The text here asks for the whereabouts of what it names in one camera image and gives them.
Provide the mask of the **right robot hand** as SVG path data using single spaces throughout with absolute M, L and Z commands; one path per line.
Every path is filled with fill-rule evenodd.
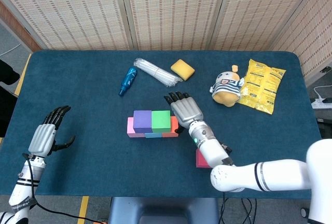
M 189 129 L 190 124 L 194 121 L 203 121 L 201 109 L 187 92 L 169 92 L 163 98 L 177 118 L 178 128 L 175 130 L 177 134 L 182 133 L 184 129 Z

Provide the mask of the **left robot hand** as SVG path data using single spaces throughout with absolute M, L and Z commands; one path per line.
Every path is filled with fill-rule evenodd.
M 61 106 L 51 111 L 40 124 L 33 135 L 28 151 L 32 156 L 45 158 L 53 151 L 66 149 L 72 145 L 76 136 L 72 136 L 64 144 L 56 144 L 55 136 L 64 115 L 71 109 L 70 106 Z

